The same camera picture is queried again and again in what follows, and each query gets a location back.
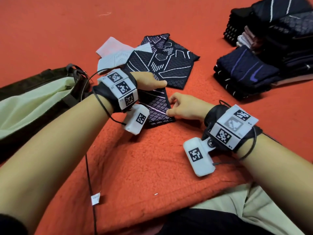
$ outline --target forearm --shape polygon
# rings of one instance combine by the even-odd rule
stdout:
[[[242,157],[253,139],[239,150]],[[264,134],[243,165],[280,209],[303,232],[313,233],[313,165]]]
[[[110,103],[99,98],[112,113]],[[32,234],[108,118],[91,95],[31,138],[0,168],[0,213],[16,217]]]

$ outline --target beige pants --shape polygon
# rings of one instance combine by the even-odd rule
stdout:
[[[236,214],[243,221],[262,227],[275,235],[303,235],[260,186],[244,184],[229,188],[221,196],[193,208]]]

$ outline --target hand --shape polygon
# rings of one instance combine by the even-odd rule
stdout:
[[[140,90],[155,90],[157,88],[164,88],[167,81],[155,80],[151,72],[131,72],[137,81],[137,88]]]
[[[173,108],[166,111],[166,115],[170,117],[204,121],[207,113],[214,107],[214,105],[194,96],[178,92],[174,93],[168,100],[170,104],[175,102]]]

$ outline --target orange-red floor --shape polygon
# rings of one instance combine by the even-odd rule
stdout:
[[[168,32],[201,56],[185,89],[178,91],[215,104],[219,99],[235,104],[213,79],[213,66],[233,49],[222,39],[230,10],[255,1],[0,0],[0,86],[68,63],[92,74],[99,59],[95,51],[108,37],[136,47],[145,35]],[[169,96],[175,91],[167,88]],[[313,161],[312,98],[310,81],[271,90],[257,101],[239,105],[260,120],[266,133]],[[80,117],[86,120],[91,113]],[[123,117],[115,115],[117,120]],[[217,166],[212,175],[198,178],[182,144],[201,134],[196,122],[177,121],[135,137],[109,121],[88,153],[93,190],[102,195],[102,204],[96,207],[99,232],[164,215],[249,179],[243,169],[232,165]],[[91,234],[92,230],[83,160],[49,205],[36,234]]]

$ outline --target red carpet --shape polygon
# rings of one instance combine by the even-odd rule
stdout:
[[[0,0],[0,86],[68,63],[92,74],[99,59],[95,51],[108,37],[135,47],[145,35],[168,32],[201,56],[180,92],[215,104],[219,99],[235,104],[213,79],[213,67],[233,49],[222,39],[230,10],[255,1]],[[312,89],[313,81],[281,87],[240,105],[260,119],[266,133],[313,161]],[[169,96],[175,91],[167,88]],[[84,120],[90,113],[80,117]],[[123,117],[115,115],[117,120]],[[96,207],[99,232],[164,215],[249,180],[242,168],[232,165],[217,166],[212,175],[198,178],[182,144],[201,134],[196,122],[177,121],[135,137],[109,121],[88,153],[93,191],[102,195]],[[49,205],[36,234],[92,231],[83,160]]]

